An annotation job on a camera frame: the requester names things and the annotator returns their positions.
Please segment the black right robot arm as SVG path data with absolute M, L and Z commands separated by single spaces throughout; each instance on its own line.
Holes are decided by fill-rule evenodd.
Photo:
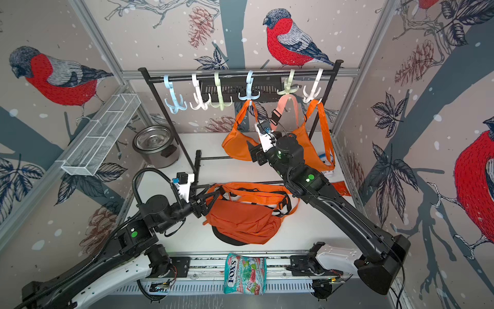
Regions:
M 358 276 L 371 290 L 386 295 L 405 271 L 409 240 L 384 231 L 348 204 L 321 172 L 305 163 L 304 149 L 293 134 L 280 137 L 266 151 L 250 142 L 247 146 L 253 162 L 268 163 L 294 197 L 327 216 L 353 241 L 361 251 L 354 262 Z

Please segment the orange backpack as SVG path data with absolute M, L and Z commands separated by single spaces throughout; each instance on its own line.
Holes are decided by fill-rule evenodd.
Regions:
M 225 140 L 222 143 L 222 147 L 225 150 L 226 154 L 229 157 L 237 160 L 251 161 L 252 157 L 250 154 L 248 143 L 250 143 L 253 147 L 259 145 L 259 143 L 256 142 L 253 138 L 250 138 L 239 131 L 239 125 L 247 116 L 247 113 L 251 106 L 254 110 L 255 119 L 258 119 L 257 108 L 255 107 L 255 104 L 252 100 L 247 100 L 243 104 L 240 112 L 237 114 L 231 132 L 226 136 Z

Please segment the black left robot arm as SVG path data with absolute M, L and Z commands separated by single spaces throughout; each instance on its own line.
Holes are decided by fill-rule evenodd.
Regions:
M 178 273 L 159 234 L 194 215 L 209 213 L 220 196 L 219 191 L 180 198 L 174 204 L 163 195 L 155 195 L 138 205 L 138 212 L 117 227 L 93 256 L 55 278 L 33 281 L 22 289 L 19 308 L 87 308 L 132 281 L 149 276 Z

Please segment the dark orange waist bag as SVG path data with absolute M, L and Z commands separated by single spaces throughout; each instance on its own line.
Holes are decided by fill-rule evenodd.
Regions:
M 216 238 L 233 246 L 263 245 L 279 231 L 283 219 L 258 204 L 218 200 L 206 215 Z

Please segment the pink waist bag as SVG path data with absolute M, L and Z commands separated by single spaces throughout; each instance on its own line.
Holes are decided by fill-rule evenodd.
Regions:
M 272 131 L 275 131 L 277 126 L 279 125 L 280 119 L 282 118 L 289 101 L 292 101 L 293 103 L 295 122 L 298 127 L 299 125 L 298 100 L 296 96 L 292 94 L 285 94 L 279 99 L 277 103 L 277 107 L 271 112 L 270 126 Z

